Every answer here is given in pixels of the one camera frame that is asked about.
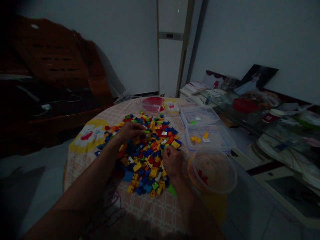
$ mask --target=wooden chair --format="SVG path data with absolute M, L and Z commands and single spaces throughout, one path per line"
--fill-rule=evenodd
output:
M 16 16 L 9 37 L 30 75 L 56 90 L 89 88 L 100 107 L 51 118 L 6 119 L 0 127 L 2 156 L 28 154 L 43 146 L 57 145 L 61 131 L 83 126 L 113 106 L 106 73 L 92 41 L 47 19 L 22 16 Z

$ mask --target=cable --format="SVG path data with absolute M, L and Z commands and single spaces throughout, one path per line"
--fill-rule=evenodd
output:
M 37 116 L 41 116 L 41 115 L 43 115 L 43 114 L 45 114 L 45 113 L 49 112 L 49 110 L 50 110 L 50 109 L 47 109 L 44 113 L 40 113 L 40 114 L 38 114 L 38 115 L 29 115 L 29 117 L 37 117 Z
M 81 97 L 81 96 L 78 96 L 78 95 L 71 94 L 71 96 L 76 96 L 76 97 L 79 97 L 80 99 L 75 100 L 75 101 L 58 100 L 58 101 L 48 102 L 47 104 L 49 104 L 49 103 L 55 103 L 55 102 L 78 102 L 78 101 L 80 101 L 80 100 L 82 99 L 82 97 Z

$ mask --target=tiled floor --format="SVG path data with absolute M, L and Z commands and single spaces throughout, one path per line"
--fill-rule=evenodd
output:
M 16 237 L 22 236 L 61 196 L 70 142 L 0 160 L 2 195 Z M 238 185 L 228 195 L 227 219 L 221 226 L 227 239 L 320 239 L 319 231 L 289 222 L 252 184 L 252 178 L 234 164 Z

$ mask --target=forearm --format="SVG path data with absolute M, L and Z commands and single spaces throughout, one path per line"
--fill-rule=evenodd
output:
M 110 141 L 24 239 L 79 238 L 111 176 L 119 148 L 120 144 Z
M 183 223 L 193 237 L 198 239 L 225 239 L 218 224 L 202 201 L 188 186 L 184 177 L 171 179 L 181 209 Z

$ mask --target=plastic bag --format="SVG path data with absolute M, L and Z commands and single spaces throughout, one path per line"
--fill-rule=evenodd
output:
M 258 106 L 260 110 L 270 110 L 280 105 L 280 98 L 271 92 L 249 91 L 242 94 L 239 98 L 246 99 Z

